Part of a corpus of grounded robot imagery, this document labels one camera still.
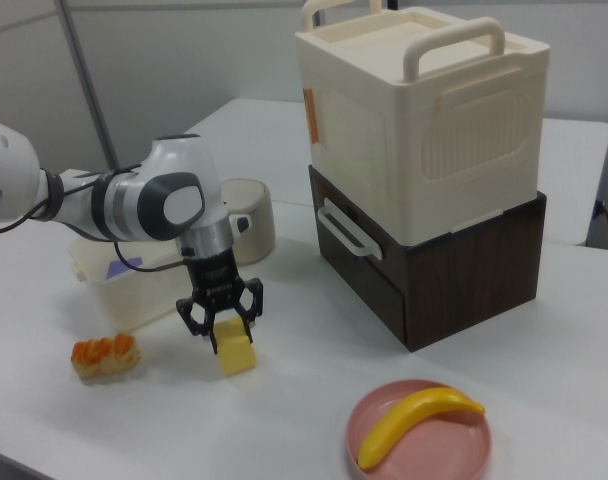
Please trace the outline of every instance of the gray wall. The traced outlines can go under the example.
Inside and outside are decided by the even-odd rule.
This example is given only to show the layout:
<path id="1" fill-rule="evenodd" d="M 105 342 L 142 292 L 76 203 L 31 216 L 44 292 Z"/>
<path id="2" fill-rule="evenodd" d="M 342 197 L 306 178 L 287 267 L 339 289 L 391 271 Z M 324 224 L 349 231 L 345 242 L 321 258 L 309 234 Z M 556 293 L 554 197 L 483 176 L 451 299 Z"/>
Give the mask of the gray wall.
<path id="1" fill-rule="evenodd" d="M 0 0 L 0 123 L 44 168 L 106 169 L 53 0 Z"/>

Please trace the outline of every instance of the white storage box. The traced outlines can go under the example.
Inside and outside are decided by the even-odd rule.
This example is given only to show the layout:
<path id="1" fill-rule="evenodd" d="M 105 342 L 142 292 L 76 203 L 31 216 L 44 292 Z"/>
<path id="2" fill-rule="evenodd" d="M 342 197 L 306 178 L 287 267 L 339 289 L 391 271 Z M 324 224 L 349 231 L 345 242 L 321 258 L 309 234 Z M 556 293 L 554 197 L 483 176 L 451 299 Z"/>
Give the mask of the white storage box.
<path id="1" fill-rule="evenodd" d="M 143 268 L 182 259 L 174 241 L 120 243 L 120 251 L 127 260 Z M 78 238 L 69 247 L 69 253 L 74 272 L 86 282 L 97 308 L 120 332 L 133 330 L 174 310 L 175 302 L 192 292 L 186 267 L 155 273 L 128 270 L 122 267 L 112 243 Z"/>
<path id="2" fill-rule="evenodd" d="M 297 34 L 313 166 L 397 242 L 533 200 L 549 47 L 490 18 L 381 9 Z"/>

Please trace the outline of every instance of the white handle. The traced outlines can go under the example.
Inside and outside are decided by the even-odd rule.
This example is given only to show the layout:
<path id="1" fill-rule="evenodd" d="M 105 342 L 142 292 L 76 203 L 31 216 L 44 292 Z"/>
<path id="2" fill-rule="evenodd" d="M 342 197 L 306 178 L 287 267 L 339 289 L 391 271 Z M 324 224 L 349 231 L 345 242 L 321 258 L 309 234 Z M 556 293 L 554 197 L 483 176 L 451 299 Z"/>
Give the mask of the white handle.
<path id="1" fill-rule="evenodd" d="M 420 71 L 420 58 L 425 53 L 485 35 L 491 36 L 489 53 L 491 55 L 502 55 L 505 44 L 504 30 L 502 30 L 502 26 L 497 20 L 490 17 L 441 27 L 414 40 L 404 54 L 404 79 L 408 82 L 417 80 Z"/>
<path id="2" fill-rule="evenodd" d="M 308 0 L 302 7 L 302 32 L 313 30 L 313 17 L 320 10 L 337 7 L 354 0 Z M 371 13 L 382 12 L 382 0 L 370 0 Z"/>
<path id="3" fill-rule="evenodd" d="M 328 219 L 329 215 L 335 218 L 335 220 L 337 220 L 342 227 L 353 235 L 363 245 L 363 247 L 355 245 L 353 242 L 351 242 L 351 240 Z M 364 230 L 358 227 L 328 198 L 324 199 L 324 206 L 317 211 L 317 218 L 356 257 L 367 257 L 369 255 L 373 255 L 378 260 L 382 259 L 382 249 L 375 242 L 375 240 L 369 237 Z"/>

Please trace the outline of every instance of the toy banana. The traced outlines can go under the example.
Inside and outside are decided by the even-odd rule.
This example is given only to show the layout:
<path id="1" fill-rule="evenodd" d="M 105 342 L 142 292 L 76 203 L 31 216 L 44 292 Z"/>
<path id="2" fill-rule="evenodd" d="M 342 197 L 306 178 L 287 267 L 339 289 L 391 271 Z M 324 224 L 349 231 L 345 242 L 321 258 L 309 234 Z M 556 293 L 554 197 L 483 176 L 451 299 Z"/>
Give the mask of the toy banana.
<path id="1" fill-rule="evenodd" d="M 484 406 L 448 387 L 427 388 L 403 398 L 377 421 L 362 441 L 358 466 L 362 470 L 375 467 L 411 427 L 432 415 L 455 410 L 484 414 Z"/>

